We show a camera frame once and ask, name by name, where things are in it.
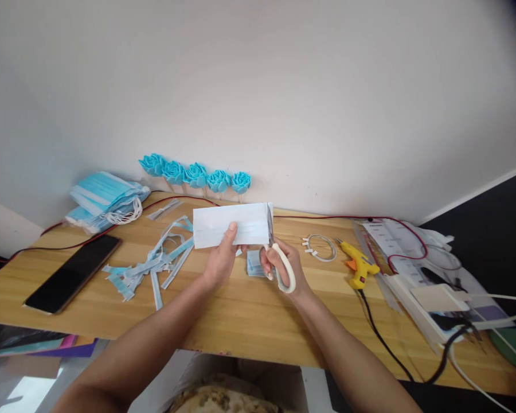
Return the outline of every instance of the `wooden desk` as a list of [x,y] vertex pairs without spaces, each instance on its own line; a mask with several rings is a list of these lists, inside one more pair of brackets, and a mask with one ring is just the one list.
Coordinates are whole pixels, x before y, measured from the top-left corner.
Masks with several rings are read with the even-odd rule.
[[[169,196],[154,193],[145,202]],[[162,230],[182,215],[193,218],[193,208],[210,205],[202,200],[185,198],[184,204],[160,222],[143,217],[134,223],[117,227],[111,235],[124,240],[113,254],[109,264],[129,266],[144,262],[149,250],[155,246]],[[232,202],[217,201],[222,205]],[[144,212],[160,208],[154,206]],[[276,215],[311,215],[294,211],[275,210]],[[374,335],[364,307],[347,283],[349,270],[344,265],[347,256],[338,248],[337,258],[322,263],[305,254],[302,237],[319,233],[329,238],[338,237],[359,248],[352,222],[345,219],[306,220],[275,218],[275,234],[301,251],[302,265],[311,288],[325,305],[337,316],[350,333],[371,349],[398,379],[405,374],[390,357]],[[58,228],[40,238],[34,246],[62,247],[87,239],[78,228]],[[328,256],[330,249],[320,241],[313,244],[320,254]],[[81,336],[116,339],[138,321],[155,311],[151,280],[145,277],[129,302],[98,272],[59,315],[44,315],[21,307],[22,302],[56,271],[76,249],[63,251],[27,251],[0,270],[0,323],[54,330]],[[163,302],[171,301],[205,268],[208,249],[193,250],[170,287],[161,290]],[[279,291],[276,282],[264,278],[248,277],[245,272],[246,255],[239,256],[231,278],[210,304],[203,318],[188,335],[183,348],[208,353],[223,353],[236,357],[267,360],[326,368],[325,361],[306,330],[291,302]],[[167,276],[159,275],[159,283]],[[440,358],[430,349],[409,317],[391,310],[384,301],[375,278],[367,281],[366,293],[378,330],[392,351],[409,369],[417,381],[434,373]],[[509,364],[485,339],[481,347],[472,342],[456,345],[456,356],[463,370],[488,392],[516,395],[516,368]],[[448,364],[438,384],[469,388],[466,382]]]

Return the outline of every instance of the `person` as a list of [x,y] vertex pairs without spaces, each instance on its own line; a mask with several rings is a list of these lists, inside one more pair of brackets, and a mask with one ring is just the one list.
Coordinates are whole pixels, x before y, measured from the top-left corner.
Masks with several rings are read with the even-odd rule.
[[[138,395],[163,369],[185,336],[206,311],[214,293],[229,278],[238,246],[233,245],[236,223],[231,223],[222,243],[212,248],[205,271],[168,305],[110,343],[104,352],[65,390],[53,412],[126,412]],[[275,242],[294,270],[296,289],[289,299],[320,347],[329,370],[353,410],[360,412],[420,411],[392,373],[359,340],[352,336],[314,294],[302,270],[298,250]],[[241,246],[243,252],[247,246]],[[269,273],[275,266],[288,283],[279,254],[260,251],[260,263]],[[182,392],[163,411],[182,412],[281,412],[275,403],[260,399],[244,386],[228,389],[227,377],[201,382],[206,388]]]

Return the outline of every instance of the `mask ear loop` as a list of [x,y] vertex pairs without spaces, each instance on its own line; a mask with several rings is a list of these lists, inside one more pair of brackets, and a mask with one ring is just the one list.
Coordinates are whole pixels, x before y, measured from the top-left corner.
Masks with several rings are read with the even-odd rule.
[[125,202],[122,205],[128,205],[130,202],[134,203],[134,210],[130,211],[126,214],[121,214],[118,212],[107,212],[105,214],[105,218],[107,221],[109,221],[111,224],[115,225],[125,225],[129,224],[132,221],[135,221],[139,217],[141,217],[143,213],[143,207],[142,202],[140,201],[139,197],[135,197],[133,201]]

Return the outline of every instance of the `hand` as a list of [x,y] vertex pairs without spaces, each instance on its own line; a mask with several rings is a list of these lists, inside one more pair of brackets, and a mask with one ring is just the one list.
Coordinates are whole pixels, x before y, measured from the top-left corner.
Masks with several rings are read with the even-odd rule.
[[[220,287],[231,275],[233,265],[235,264],[235,253],[239,246],[233,245],[235,236],[237,235],[237,223],[229,224],[228,230],[224,234],[222,243],[212,248],[203,277],[210,281],[214,287]],[[241,246],[241,250],[246,252],[248,246]]]
[[[300,262],[300,254],[295,247],[288,245],[282,239],[273,237],[273,242],[279,245],[281,251],[285,253],[288,261],[291,263],[292,270],[294,271],[294,278],[296,280],[296,289],[291,293],[287,294],[291,299],[302,297],[303,295],[313,294],[310,285],[306,281],[304,276],[304,270],[302,270],[302,264]],[[281,257],[273,248],[268,249],[266,252],[264,248],[260,250],[260,264],[266,274],[269,274],[272,270],[272,265],[277,268],[277,271],[281,274],[281,280],[288,286],[289,278],[287,269],[281,261]]]

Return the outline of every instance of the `purple folder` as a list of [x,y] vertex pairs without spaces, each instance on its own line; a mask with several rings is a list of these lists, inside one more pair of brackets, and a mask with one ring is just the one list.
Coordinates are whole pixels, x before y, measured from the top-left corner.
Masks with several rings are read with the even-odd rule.
[[92,344],[83,346],[69,347],[65,349],[49,350],[39,353],[31,353],[29,356],[44,356],[44,357],[91,357],[93,349],[96,347],[97,338]]

